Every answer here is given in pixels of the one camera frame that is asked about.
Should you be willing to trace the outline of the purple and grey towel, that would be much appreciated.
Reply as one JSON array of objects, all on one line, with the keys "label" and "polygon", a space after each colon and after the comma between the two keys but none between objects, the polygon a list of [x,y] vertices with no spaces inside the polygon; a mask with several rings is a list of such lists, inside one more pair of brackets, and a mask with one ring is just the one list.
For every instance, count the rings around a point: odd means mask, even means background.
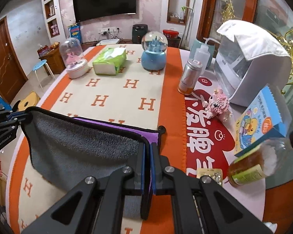
[{"label": "purple and grey towel", "polygon": [[151,153],[160,150],[164,126],[152,130],[30,107],[21,128],[33,168],[66,192],[85,177],[105,178],[131,164],[139,194],[126,196],[124,217],[147,219],[152,200]]}]

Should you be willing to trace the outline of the blue children's book box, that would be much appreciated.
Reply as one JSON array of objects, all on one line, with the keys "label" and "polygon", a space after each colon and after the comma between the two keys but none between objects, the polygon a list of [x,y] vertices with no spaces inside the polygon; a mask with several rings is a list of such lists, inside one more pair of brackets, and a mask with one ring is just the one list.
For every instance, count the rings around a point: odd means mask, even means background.
[{"label": "blue children's book box", "polygon": [[265,85],[237,119],[234,155],[240,157],[269,138],[285,137],[291,122],[281,90]]}]

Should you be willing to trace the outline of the red lidded pot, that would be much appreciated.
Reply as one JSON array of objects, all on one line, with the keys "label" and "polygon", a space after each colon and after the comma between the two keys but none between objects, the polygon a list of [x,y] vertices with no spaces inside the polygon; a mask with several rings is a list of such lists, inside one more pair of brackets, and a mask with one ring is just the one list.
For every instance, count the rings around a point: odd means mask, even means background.
[{"label": "red lidded pot", "polygon": [[179,48],[181,37],[179,36],[178,31],[162,30],[162,33],[167,38],[169,47]]}]

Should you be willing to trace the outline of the white wall shelf unit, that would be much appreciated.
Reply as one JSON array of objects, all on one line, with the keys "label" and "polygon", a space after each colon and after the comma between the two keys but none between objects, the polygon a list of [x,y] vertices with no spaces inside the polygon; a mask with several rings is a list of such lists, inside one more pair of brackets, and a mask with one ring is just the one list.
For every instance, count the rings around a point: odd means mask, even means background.
[{"label": "white wall shelf unit", "polygon": [[64,42],[65,31],[61,18],[59,0],[41,0],[44,22],[50,43]]}]

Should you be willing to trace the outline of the wooden TV cabinet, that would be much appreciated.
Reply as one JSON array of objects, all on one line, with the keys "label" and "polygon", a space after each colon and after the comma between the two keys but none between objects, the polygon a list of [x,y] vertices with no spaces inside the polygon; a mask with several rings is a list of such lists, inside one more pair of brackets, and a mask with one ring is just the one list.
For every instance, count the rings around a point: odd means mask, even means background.
[{"label": "wooden TV cabinet", "polygon": [[41,60],[46,60],[46,63],[54,74],[60,74],[64,70],[66,71],[59,47],[60,44],[54,50],[48,52],[46,55],[41,57]]}]

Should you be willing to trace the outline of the teal cup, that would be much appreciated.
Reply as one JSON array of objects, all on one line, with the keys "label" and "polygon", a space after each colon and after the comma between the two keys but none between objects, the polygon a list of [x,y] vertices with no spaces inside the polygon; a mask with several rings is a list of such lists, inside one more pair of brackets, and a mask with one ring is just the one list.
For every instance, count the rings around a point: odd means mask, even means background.
[{"label": "teal cup", "polygon": [[198,50],[202,50],[203,53],[210,53],[209,59],[206,63],[206,68],[208,68],[211,65],[212,57],[214,55],[215,51],[215,43],[219,43],[216,39],[213,39],[211,37],[205,39],[205,42],[201,42],[199,40],[195,40],[192,48],[190,50],[189,58],[194,60],[196,57],[196,53]]}]

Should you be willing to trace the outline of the pink block toy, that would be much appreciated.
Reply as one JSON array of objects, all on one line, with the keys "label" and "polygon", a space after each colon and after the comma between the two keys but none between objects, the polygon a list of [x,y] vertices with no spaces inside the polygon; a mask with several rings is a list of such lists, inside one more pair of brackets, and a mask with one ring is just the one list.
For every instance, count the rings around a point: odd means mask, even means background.
[{"label": "pink block toy", "polygon": [[202,103],[208,119],[218,118],[221,122],[226,122],[232,117],[230,102],[222,88],[214,89],[208,101]]}]

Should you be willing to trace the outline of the brown wooden door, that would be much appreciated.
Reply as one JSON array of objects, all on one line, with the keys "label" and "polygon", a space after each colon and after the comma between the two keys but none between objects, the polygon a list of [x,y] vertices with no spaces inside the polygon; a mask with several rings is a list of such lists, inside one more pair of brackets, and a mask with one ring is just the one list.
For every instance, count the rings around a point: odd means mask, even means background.
[{"label": "brown wooden door", "polygon": [[0,20],[0,96],[11,103],[28,81],[9,35],[7,18]]}]

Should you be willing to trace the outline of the silver orange drink can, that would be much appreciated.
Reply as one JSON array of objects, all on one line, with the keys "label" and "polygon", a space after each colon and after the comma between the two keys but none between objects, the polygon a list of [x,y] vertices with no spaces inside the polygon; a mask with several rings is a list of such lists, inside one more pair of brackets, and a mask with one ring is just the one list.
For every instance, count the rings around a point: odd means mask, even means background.
[{"label": "silver orange drink can", "polygon": [[178,85],[178,91],[183,95],[190,95],[194,90],[199,76],[202,74],[201,62],[189,59],[184,66],[182,76]]}]

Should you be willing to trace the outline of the clear bottle yellow liquid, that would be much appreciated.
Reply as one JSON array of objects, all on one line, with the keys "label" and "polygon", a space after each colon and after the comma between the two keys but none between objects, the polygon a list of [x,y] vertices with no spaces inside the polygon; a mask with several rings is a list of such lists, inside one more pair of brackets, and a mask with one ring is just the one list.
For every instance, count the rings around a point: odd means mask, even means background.
[{"label": "clear bottle yellow liquid", "polygon": [[227,171],[228,181],[238,187],[273,175],[293,151],[293,130],[287,137],[269,138],[234,160]]}]

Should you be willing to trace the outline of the white squeeze bottle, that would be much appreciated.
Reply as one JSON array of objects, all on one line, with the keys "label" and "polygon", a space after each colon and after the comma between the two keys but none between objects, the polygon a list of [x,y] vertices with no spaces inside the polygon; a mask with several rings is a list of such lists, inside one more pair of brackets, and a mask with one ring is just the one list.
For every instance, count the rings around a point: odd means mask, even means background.
[{"label": "white squeeze bottle", "polygon": [[206,63],[207,63],[207,61],[208,61],[208,59],[209,59],[209,56],[210,56],[210,53],[209,52],[207,52],[207,53],[203,53],[202,52],[202,50],[198,50],[197,51],[197,53],[196,53],[196,57],[194,58],[194,60],[196,60],[196,61],[199,61],[199,62],[201,62],[202,63],[202,65],[203,65],[203,69],[202,69],[202,74],[205,72],[205,70],[206,70]]}]

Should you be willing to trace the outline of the foil pill blister pack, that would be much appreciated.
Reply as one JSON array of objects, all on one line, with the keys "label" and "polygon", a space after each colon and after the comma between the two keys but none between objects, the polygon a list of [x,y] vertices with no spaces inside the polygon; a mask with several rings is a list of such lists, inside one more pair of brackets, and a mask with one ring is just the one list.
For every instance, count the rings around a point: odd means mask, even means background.
[{"label": "foil pill blister pack", "polygon": [[223,171],[220,168],[198,168],[196,177],[209,176],[220,186],[223,185]]}]

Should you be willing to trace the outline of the yellow plastic stool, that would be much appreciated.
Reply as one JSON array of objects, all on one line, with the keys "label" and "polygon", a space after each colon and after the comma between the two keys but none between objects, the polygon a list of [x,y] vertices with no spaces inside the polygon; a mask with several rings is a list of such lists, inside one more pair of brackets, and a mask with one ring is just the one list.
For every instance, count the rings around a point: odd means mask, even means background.
[{"label": "yellow plastic stool", "polygon": [[36,106],[39,101],[39,95],[35,91],[32,91],[27,97],[14,104],[13,111],[24,111],[28,107]]}]

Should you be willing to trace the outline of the small blue stool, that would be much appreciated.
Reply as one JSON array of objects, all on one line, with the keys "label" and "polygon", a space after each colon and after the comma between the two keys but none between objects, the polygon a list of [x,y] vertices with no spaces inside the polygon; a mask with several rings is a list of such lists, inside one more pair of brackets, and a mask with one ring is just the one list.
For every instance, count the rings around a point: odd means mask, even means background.
[{"label": "small blue stool", "polygon": [[6,103],[1,97],[0,97],[0,108],[5,108],[5,110],[12,110],[12,107]]}]

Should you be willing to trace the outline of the black wall television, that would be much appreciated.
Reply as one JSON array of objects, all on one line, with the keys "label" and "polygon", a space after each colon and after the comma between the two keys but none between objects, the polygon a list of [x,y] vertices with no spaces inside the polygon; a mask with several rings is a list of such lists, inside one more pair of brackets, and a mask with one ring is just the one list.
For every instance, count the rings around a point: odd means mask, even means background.
[{"label": "black wall television", "polygon": [[135,14],[136,0],[73,0],[76,22],[119,14]]}]

